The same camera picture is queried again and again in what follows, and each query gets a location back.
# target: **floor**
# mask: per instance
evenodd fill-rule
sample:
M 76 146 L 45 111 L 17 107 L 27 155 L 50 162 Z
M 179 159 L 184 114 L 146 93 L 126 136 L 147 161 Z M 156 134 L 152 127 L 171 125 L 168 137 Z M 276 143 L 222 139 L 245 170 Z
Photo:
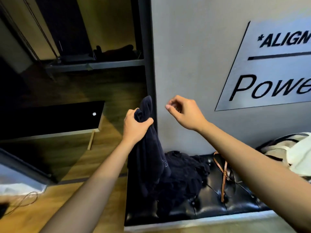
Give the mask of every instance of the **floor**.
M 122 139 L 123 119 L 128 109 L 139 106 L 146 95 L 143 68 L 80 72 L 55 75 L 56 83 L 37 68 L 23 74 L 28 93 L 15 99 L 16 106 L 44 106 L 84 101 L 105 100 L 102 130 L 95 134 L 90 151 L 87 145 L 91 134 L 1 143 L 24 159 L 37 160 L 36 165 L 46 168 L 57 180 L 75 180 L 89 177 Z M 124 165 L 121 173 L 126 173 Z M 119 177 L 107 206 L 99 220 L 96 232 L 123 232 L 126 203 L 126 177 Z M 39 232 L 49 218 L 82 185 L 82 182 L 50 186 L 38 200 L 17 208 L 0 220 L 1 233 Z M 1 202 L 17 205 L 21 197 L 0 197 Z M 28 197 L 23 205 L 31 203 Z M 280 218 L 238 224 L 157 231 L 162 233 L 196 232 L 293 232 Z

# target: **brown leather strap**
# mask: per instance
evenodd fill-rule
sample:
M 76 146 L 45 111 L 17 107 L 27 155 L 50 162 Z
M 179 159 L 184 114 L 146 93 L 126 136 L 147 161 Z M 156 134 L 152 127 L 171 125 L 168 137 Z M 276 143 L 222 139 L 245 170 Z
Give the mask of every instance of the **brown leather strap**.
M 223 173 L 223 177 L 222 177 L 222 185 L 221 185 L 221 202 L 223 203 L 225 201 L 225 184 L 226 184 L 226 178 L 228 180 L 229 177 L 227 176 L 227 161 L 225 161 L 225 167 L 224 169 L 222 169 L 222 167 L 220 166 L 220 164 L 217 162 L 217 160 L 215 159 L 215 155 L 219 154 L 217 151 L 214 153 L 214 162 L 215 164 L 218 166 L 218 168 L 220 169 L 220 171 Z

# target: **black letter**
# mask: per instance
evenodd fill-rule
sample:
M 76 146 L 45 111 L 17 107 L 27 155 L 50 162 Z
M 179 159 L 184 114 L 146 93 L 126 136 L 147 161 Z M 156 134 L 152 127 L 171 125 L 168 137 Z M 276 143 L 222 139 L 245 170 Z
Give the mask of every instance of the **black letter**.
M 299 40 L 299 38 L 294 38 L 294 41 L 291 43 L 290 41 L 291 41 L 291 39 L 293 38 L 293 36 L 295 36 L 295 35 L 298 35 L 298 36 L 301 36 L 301 34 L 302 34 L 302 32 L 301 31 L 297 31 L 297 32 L 295 32 L 294 34 L 292 34 L 291 36 L 290 36 L 290 38 L 287 40 L 287 45 L 294 45 L 294 44 L 296 44 L 297 42 L 298 42 L 298 40 Z
M 260 48 L 262 48 L 264 45 L 267 45 L 267 47 L 271 46 L 272 38 L 273 38 L 273 33 L 269 34 L 269 36 L 261 44 Z
M 255 96 L 257 90 L 264 84 L 269 84 L 267 90 L 261 96 Z M 266 81 L 266 82 L 258 84 L 258 86 L 256 86 L 255 89 L 253 90 L 252 97 L 254 99 L 258 99 L 258 98 L 261 98 L 261 97 L 265 96 L 270 91 L 270 89 L 272 87 L 272 84 L 273 84 L 273 82 L 271 82 L 271 81 Z
M 311 91 L 311 88 L 310 88 L 309 90 L 307 90 L 307 91 L 305 91 L 305 92 L 301 92 L 301 89 L 302 89 L 302 88 L 304 88 L 304 87 L 311 87 L 310 84 L 306 85 L 306 83 L 309 82 L 310 80 L 311 80 L 311 78 L 309 78 L 307 81 L 305 81 L 303 84 L 300 85 L 300 87 L 299 87 L 298 90 L 297 90 L 297 94 L 305 94 L 305 93 Z
M 277 83 L 277 86 L 276 86 L 275 89 L 274 89 L 274 92 L 272 93 L 272 96 L 276 96 L 278 93 L 280 93 L 280 91 L 282 91 L 282 90 L 287 86 L 286 89 L 285 89 L 285 92 L 284 92 L 284 94 L 283 94 L 283 96 L 286 96 L 286 95 L 287 95 L 288 93 L 290 93 L 295 87 L 297 87 L 297 85 L 298 85 L 299 83 L 301 83 L 302 80 L 304 80 L 304 78 L 300 79 L 292 88 L 290 88 L 290 86 L 291 86 L 291 84 L 292 84 L 292 82 L 293 82 L 293 79 L 290 79 L 290 80 L 288 80 L 288 82 L 286 82 L 286 83 L 281 87 L 280 90 L 278 90 L 279 87 L 280 87 L 280 85 L 281 85 L 281 83 L 282 83 L 282 81 L 283 81 L 283 80 L 279 80 L 279 82 Z
M 307 43 L 309 39 L 311 38 L 311 34 L 309 36 L 308 34 L 309 34 L 309 31 L 305 31 L 304 34 L 301 36 L 300 40 L 297 42 L 297 44 L 300 44 L 302 40 L 304 41 L 304 43 Z
M 286 34 L 284 40 L 281 43 L 281 46 L 283 46 L 286 43 L 286 40 L 288 39 L 289 36 L 290 36 L 290 32 Z
M 246 87 L 246 88 L 240 88 L 240 89 L 239 89 L 239 85 L 241 84 L 243 78 L 252 78 L 253 80 L 252 80 L 251 84 L 250 84 L 248 87 Z M 235 88 L 234 88 L 234 90 L 233 90 L 233 93 L 232 93 L 232 95 L 231 95 L 229 101 L 232 101 L 232 100 L 233 100 L 233 98 L 234 98 L 236 92 L 239 92 L 239 91 L 246 91 L 246 90 L 250 89 L 252 86 L 254 86 L 256 80 L 257 80 L 257 77 L 256 77 L 256 75 L 253 75 L 253 74 L 242 75 L 242 76 L 240 76 L 240 78 L 239 78 L 237 84 L 235 85 Z
M 281 43 L 276 44 L 276 42 L 278 41 L 279 37 L 281 36 L 282 33 L 278 33 L 276 38 L 274 39 L 274 42 L 272 43 L 272 46 L 279 46 L 281 45 Z

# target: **sign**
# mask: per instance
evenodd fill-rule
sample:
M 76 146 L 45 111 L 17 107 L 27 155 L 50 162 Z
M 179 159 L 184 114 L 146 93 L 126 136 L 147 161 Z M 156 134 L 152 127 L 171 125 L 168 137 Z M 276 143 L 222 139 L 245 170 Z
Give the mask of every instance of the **sign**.
M 216 111 L 311 101 L 311 19 L 250 22 Z

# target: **white tote bag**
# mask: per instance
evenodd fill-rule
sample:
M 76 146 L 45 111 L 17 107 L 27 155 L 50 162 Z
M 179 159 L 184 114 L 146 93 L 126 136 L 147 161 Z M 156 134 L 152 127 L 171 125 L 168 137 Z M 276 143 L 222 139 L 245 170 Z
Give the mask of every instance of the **white tote bag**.
M 287 135 L 276 139 L 272 144 L 261 148 L 261 152 L 281 161 L 299 176 L 311 176 L 311 133 Z

